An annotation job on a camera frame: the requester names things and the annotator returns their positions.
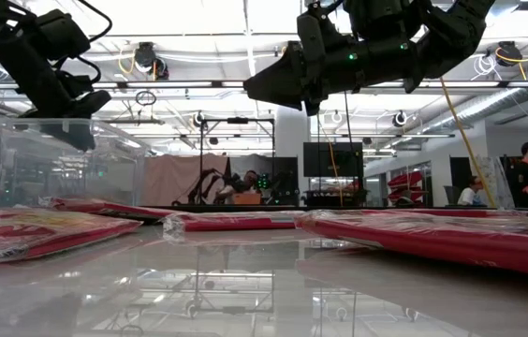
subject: chair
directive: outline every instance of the chair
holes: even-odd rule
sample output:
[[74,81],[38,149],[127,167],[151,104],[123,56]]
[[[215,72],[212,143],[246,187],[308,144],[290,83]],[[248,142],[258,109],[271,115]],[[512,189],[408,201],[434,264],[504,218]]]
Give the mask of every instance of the chair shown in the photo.
[[449,206],[457,206],[462,190],[457,186],[443,186],[445,193],[447,194],[447,202]]

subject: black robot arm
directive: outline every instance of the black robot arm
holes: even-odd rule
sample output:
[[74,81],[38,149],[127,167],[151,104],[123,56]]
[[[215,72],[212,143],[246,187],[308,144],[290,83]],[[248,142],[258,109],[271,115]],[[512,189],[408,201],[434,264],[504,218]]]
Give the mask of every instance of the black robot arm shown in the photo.
[[[69,14],[53,10],[38,17],[23,7],[0,0],[0,64],[19,85],[18,92],[27,95],[35,107],[21,117],[89,119],[110,101],[107,92],[94,92],[99,68],[81,58],[89,49],[90,40]],[[89,64],[97,76],[90,79],[61,70],[68,58],[79,58]],[[55,128],[45,131],[81,150],[95,146],[85,128],[75,130],[76,137]]]
[[[283,57],[243,87],[250,98],[318,113],[330,94],[357,92],[404,80],[407,93],[424,78],[438,78],[475,52],[494,0],[456,0],[443,11],[431,0],[345,0],[353,34],[337,32],[331,7],[310,4],[298,17],[301,42],[289,41]],[[414,42],[420,27],[427,29]]]

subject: red package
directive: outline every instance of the red package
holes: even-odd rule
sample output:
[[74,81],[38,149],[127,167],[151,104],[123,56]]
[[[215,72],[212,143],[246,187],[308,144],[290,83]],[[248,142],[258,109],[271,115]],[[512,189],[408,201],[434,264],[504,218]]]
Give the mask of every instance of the red package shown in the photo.
[[303,229],[330,239],[528,273],[528,212],[467,213],[314,211],[297,221]]
[[106,240],[141,222],[81,212],[0,209],[0,262],[45,256]]
[[49,208],[58,211],[87,212],[120,218],[138,220],[158,220],[169,214],[170,210],[158,210],[147,207],[125,206],[99,199],[49,198],[44,202]]
[[293,229],[303,212],[176,213],[164,218],[165,231],[183,233],[209,230]]

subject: clear plastic bin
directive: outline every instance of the clear plastic bin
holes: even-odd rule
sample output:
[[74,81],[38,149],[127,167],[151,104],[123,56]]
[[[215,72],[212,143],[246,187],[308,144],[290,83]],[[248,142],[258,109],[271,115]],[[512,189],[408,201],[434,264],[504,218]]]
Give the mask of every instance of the clear plastic bin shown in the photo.
[[0,206],[37,206],[49,197],[139,205],[147,151],[99,121],[0,120]]

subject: glossy table surface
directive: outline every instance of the glossy table surface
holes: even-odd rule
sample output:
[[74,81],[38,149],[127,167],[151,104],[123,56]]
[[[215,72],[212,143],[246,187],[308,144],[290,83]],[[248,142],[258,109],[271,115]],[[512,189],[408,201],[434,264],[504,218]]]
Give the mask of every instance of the glossy table surface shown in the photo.
[[528,337],[528,276],[300,230],[160,227],[0,265],[1,336]]

